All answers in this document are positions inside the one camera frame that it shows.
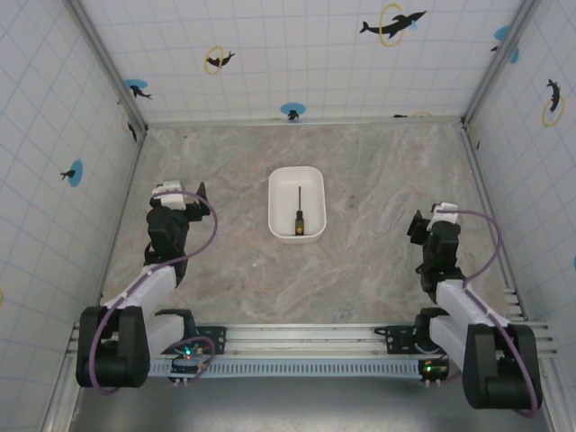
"grid pattern wall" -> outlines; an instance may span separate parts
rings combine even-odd
[[[463,115],[520,3],[84,1],[148,122]]]
[[[529,317],[551,323],[573,387],[576,2],[544,1],[519,51],[472,135]]]
[[[0,4],[0,430],[39,430],[137,146],[61,0]]]

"gray marble surface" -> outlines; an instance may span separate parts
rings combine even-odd
[[[413,320],[432,304],[414,273],[420,247],[406,236],[413,214],[439,201],[481,209],[457,128],[398,122],[151,130],[103,297],[119,293],[140,271],[152,189],[179,179],[191,191],[206,183],[220,229],[161,307],[191,309],[200,322]],[[316,243],[281,244],[268,229],[268,177],[289,166],[313,166],[324,175],[328,226]],[[469,275],[493,249],[483,220],[460,223],[459,263]],[[191,224],[187,251],[211,229],[211,218]],[[504,311],[496,265],[473,286]]]

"black dolphin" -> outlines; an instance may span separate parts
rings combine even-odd
[[[130,88],[134,93],[134,97],[142,96],[148,98],[150,101],[152,100],[152,94],[143,94],[142,91],[140,90],[140,87],[138,87],[137,85],[131,85]]]
[[[62,180],[64,180],[66,177],[72,178],[75,174],[76,174],[76,171],[74,169],[71,169],[71,170],[67,171],[66,173],[60,173],[60,175],[62,176]]]
[[[232,56],[234,56],[234,55],[236,55],[236,53],[232,53],[232,51],[228,51],[228,56],[222,60],[222,64],[220,64],[220,57],[217,57],[217,58],[208,57],[206,59],[206,61],[208,63],[210,63],[211,65],[215,66],[216,68],[221,68],[222,66],[227,65],[228,62],[230,61],[230,59],[232,58]]]
[[[392,18],[392,20],[395,21],[395,23],[385,25],[382,27],[382,34],[388,34],[388,39],[392,38],[397,32],[401,32],[402,30],[407,29],[408,27],[410,27],[412,25],[412,23],[414,23],[415,21],[422,18],[422,15],[425,13],[426,13],[426,11],[416,12],[416,13],[413,13],[412,15],[408,15],[408,16],[402,15],[402,14],[396,15],[394,18]],[[368,25],[368,22],[364,21],[362,30],[360,32],[364,33],[366,31],[380,34],[381,28],[380,27],[370,27]]]
[[[550,113],[553,113],[560,102],[560,87],[558,86],[558,83],[555,83],[552,79],[548,80],[546,87],[552,88],[552,106],[550,107]]]
[[[134,130],[134,127],[129,123],[128,123],[128,129],[130,129],[130,132],[132,132],[132,137],[134,138],[134,140],[138,142],[138,139],[136,138],[136,131]]]

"white plastic bin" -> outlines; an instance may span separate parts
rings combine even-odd
[[[298,187],[304,235],[295,236]],[[324,177],[312,166],[286,166],[276,169],[268,179],[268,228],[283,243],[311,243],[326,229]]]

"cable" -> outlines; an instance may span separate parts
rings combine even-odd
[[[478,216],[480,218],[485,219],[486,221],[491,222],[492,225],[494,226],[494,228],[496,229],[497,240],[496,240],[496,247],[495,247],[494,253],[490,257],[490,259],[487,261],[487,263],[482,266],[482,268],[480,270],[478,270],[476,273],[470,275],[469,277],[467,277],[463,281],[462,289],[463,289],[464,293],[466,294],[466,296],[468,296],[468,298],[470,300],[472,300],[476,304],[476,306],[478,306],[478,308],[488,317],[488,319],[490,321],[492,321],[492,324],[494,324],[496,329],[498,329],[498,332],[502,335],[502,337],[504,338],[504,341],[506,342],[506,345],[508,346],[512,355],[514,356],[514,359],[516,360],[516,363],[517,363],[518,367],[520,368],[520,372],[522,373],[522,377],[524,378],[524,382],[526,383],[526,387],[528,388],[528,394],[530,396],[530,411],[522,411],[519,409],[515,409],[515,412],[522,417],[532,418],[533,416],[536,415],[536,413],[538,411],[538,400],[536,397],[536,389],[534,388],[534,383],[532,382],[532,379],[530,378],[530,373],[528,373],[526,365],[524,364],[524,360],[522,360],[522,356],[520,355],[520,353],[516,349],[516,347],[514,345],[514,341],[509,336],[509,334],[506,332],[506,330],[502,327],[502,325],[499,323],[499,321],[496,319],[496,317],[494,317],[491,313],[488,312],[488,308],[476,296],[476,294],[474,294],[472,291],[466,289],[466,286],[468,285],[468,283],[472,279],[475,279],[476,277],[478,277],[482,273],[484,273],[488,269],[488,267],[490,267],[491,264],[496,260],[496,257],[498,256],[498,253],[500,252],[500,249],[502,248],[502,230],[500,228],[500,225],[491,216],[489,216],[485,213],[479,212],[479,211],[474,211],[474,210],[438,210],[438,213],[459,213],[459,214],[470,214],[472,216]]]
[[[440,349],[440,347],[438,347],[434,351],[425,351],[424,349],[419,347],[418,343],[414,344],[414,347],[422,354],[435,354],[438,352],[438,349]]]
[[[193,198],[200,201],[201,203],[206,204],[206,207],[208,207],[208,209],[210,209],[211,215],[214,218],[214,228],[212,228],[212,234],[210,235],[210,238],[208,238],[208,240],[201,247],[196,249],[192,254],[188,254],[186,256],[180,256],[179,258],[174,258],[174,259],[171,259],[169,261],[166,261],[165,263],[157,265],[156,267],[152,268],[149,272],[143,274],[136,281],[136,283],[126,292],[126,298],[128,298],[136,290],[138,290],[142,286],[144,281],[146,281],[146,279],[148,279],[150,276],[152,276],[158,270],[161,270],[165,267],[171,266],[171,265],[179,263],[181,261],[185,261],[187,259],[190,259],[192,257],[197,256],[198,254],[201,254],[212,243],[212,241],[214,240],[214,237],[216,237],[216,231],[218,230],[218,216],[216,215],[216,211],[214,211],[214,208],[208,202],[208,200],[201,197],[200,195],[197,195],[196,193],[188,192],[185,190],[156,193],[156,194],[152,195],[152,198],[158,198],[159,196],[171,195],[171,194],[181,194],[181,195],[192,196]],[[113,313],[120,307],[120,305],[124,301],[125,301],[125,298],[118,299],[118,301],[116,301],[116,303],[113,304],[112,307],[104,314],[102,321],[100,321],[100,325],[98,326],[98,328],[96,329],[96,332],[94,333],[94,338],[92,339],[92,345],[90,346],[90,354],[88,355],[88,374],[90,375],[90,383],[92,383],[93,387],[99,393],[101,393],[103,395],[114,394],[120,388],[116,387],[115,389],[105,389],[98,382],[98,379],[96,378],[96,370],[95,370],[96,349],[98,348],[98,343],[100,342],[100,338],[102,337],[102,333],[104,332],[104,328],[106,327],[106,324],[108,324],[110,317],[113,315]]]

